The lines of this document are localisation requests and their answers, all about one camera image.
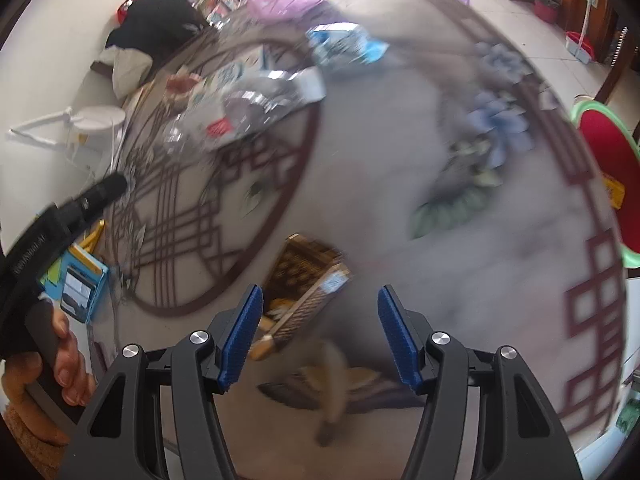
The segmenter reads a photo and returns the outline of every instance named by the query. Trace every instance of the wooden leg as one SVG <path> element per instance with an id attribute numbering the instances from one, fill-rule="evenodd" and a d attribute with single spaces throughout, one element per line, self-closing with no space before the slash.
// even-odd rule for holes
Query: wooden leg
<path id="1" fill-rule="evenodd" d="M 631 34 L 627 34 L 625 40 L 622 42 L 622 47 L 620 48 L 620 54 L 618 55 L 616 64 L 611 67 L 609 75 L 607 75 L 607 78 L 604 80 L 604 83 L 602 83 L 600 90 L 598 90 L 598 93 L 596 94 L 596 101 L 607 104 L 611 94 L 613 94 L 613 91 L 618 84 L 618 81 L 622 77 L 622 74 L 629 65 L 631 65 L 637 45 L 636 38 Z"/>

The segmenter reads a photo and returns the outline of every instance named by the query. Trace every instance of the brown sleeve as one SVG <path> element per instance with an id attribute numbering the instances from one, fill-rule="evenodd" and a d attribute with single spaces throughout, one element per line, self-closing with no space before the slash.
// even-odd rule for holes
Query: brown sleeve
<path id="1" fill-rule="evenodd" d="M 54 480 L 58 474 L 58 467 L 65 448 L 47 444 L 33 436 L 11 404 L 6 407 L 3 416 L 9 431 L 24 451 L 29 462 L 46 480 Z"/>

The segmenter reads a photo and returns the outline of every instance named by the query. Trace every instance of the blue plastic package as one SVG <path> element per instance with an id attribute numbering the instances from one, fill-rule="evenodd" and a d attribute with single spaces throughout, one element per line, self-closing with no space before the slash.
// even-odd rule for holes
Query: blue plastic package
<path id="1" fill-rule="evenodd" d="M 340 68 L 350 63 L 373 63 L 384 56 L 388 43 L 370 37 L 357 23 L 329 23 L 306 32 L 320 66 Z"/>

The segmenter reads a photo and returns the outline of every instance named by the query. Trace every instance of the pink plastic bag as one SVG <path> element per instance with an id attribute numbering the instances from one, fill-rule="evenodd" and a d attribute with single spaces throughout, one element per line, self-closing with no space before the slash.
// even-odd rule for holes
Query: pink plastic bag
<path id="1" fill-rule="evenodd" d="M 259 22 L 277 23 L 299 18 L 323 0 L 249 0 L 249 13 Z"/>

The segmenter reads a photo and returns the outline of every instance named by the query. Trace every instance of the red label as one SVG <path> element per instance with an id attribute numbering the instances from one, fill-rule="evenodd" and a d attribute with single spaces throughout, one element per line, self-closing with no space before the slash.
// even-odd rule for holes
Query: red label
<path id="1" fill-rule="evenodd" d="M 233 126 L 231 126 L 231 123 L 226 117 L 223 117 L 219 121 L 211 123 L 209 126 L 207 126 L 207 133 L 211 137 L 221 137 L 224 134 L 228 134 L 232 130 Z"/>

